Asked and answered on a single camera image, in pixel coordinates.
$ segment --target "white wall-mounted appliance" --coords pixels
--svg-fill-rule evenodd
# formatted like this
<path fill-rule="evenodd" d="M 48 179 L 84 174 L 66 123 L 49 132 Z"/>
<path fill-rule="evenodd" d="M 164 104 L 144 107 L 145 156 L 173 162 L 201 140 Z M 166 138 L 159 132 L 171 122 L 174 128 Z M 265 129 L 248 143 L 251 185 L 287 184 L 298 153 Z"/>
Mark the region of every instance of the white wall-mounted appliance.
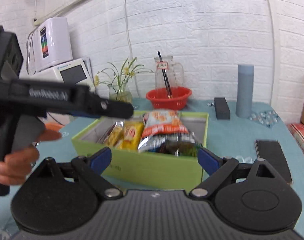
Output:
<path fill-rule="evenodd" d="M 32 42 L 37 72 L 73 59 L 65 17 L 47 19 L 34 32 Z"/>
<path fill-rule="evenodd" d="M 88 85 L 90 91 L 95 92 L 89 58 L 79 58 L 56 65 L 44 69 L 41 72 L 36 72 L 34 75 L 28 76 L 28 78 L 33 80 Z"/>

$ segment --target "striped fabric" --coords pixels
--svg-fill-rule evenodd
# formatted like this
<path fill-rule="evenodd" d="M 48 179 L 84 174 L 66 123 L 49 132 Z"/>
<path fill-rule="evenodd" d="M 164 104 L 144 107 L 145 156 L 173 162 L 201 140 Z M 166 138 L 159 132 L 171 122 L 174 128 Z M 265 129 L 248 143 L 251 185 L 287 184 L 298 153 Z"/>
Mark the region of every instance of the striped fabric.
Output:
<path fill-rule="evenodd" d="M 297 140 L 304 153 L 304 124 L 292 123 L 287 125 L 288 129 L 292 133 L 293 137 Z"/>

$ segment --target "white brick wall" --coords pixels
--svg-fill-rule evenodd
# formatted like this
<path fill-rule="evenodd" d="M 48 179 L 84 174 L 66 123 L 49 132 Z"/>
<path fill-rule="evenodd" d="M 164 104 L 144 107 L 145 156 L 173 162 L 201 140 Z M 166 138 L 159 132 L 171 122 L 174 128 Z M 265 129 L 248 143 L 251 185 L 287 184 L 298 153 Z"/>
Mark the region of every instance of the white brick wall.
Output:
<path fill-rule="evenodd" d="M 71 0 L 38 0 L 43 16 Z M 304 0 L 275 0 L 281 40 L 277 110 L 298 121 L 304 99 Z M 34 0 L 0 0 L 0 23 L 17 33 L 25 52 Z M 193 97 L 236 99 L 237 64 L 255 65 L 254 100 L 269 102 L 273 38 L 266 0 L 127 0 L 133 55 L 154 69 L 156 51 L 172 54 L 185 68 Z M 94 72 L 129 56 L 123 0 L 88 0 L 66 14 L 73 56 L 89 56 Z M 154 75 L 138 77 L 142 95 Z M 131 91 L 136 95 L 134 85 Z M 104 86 L 99 93 L 107 95 Z"/>
<path fill-rule="evenodd" d="M 275 2 L 281 42 L 276 108 L 285 122 L 299 122 L 304 102 L 304 0 Z"/>

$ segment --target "human hand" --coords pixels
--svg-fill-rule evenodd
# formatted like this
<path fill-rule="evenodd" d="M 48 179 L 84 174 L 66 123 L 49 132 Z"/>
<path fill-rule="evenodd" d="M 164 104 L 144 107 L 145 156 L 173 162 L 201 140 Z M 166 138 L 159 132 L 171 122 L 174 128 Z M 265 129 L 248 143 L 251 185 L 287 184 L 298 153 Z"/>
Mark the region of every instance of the human hand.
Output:
<path fill-rule="evenodd" d="M 38 141 L 54 141 L 61 138 L 57 131 L 46 129 Z M 4 185 L 20 185 L 25 182 L 26 176 L 31 172 L 31 163 L 38 160 L 39 151 L 29 146 L 23 150 L 7 154 L 4 162 L 0 162 L 0 183 Z"/>

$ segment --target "black stick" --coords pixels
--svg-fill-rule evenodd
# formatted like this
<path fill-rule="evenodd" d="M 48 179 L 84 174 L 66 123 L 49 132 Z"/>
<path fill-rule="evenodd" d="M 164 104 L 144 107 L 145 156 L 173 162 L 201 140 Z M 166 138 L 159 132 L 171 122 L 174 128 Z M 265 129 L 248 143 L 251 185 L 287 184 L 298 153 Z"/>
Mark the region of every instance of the black stick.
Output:
<path fill-rule="evenodd" d="M 159 56 L 160 61 L 162 62 L 161 53 L 158 51 L 157 54 Z M 170 83 L 169 83 L 168 76 L 166 74 L 165 69 L 162 69 L 162 74 L 163 74 L 163 79 L 164 79 L 165 88 L 166 88 L 166 92 L 168 94 L 168 97 L 172 98 L 173 97 L 172 96 L 172 91 L 171 91 Z"/>

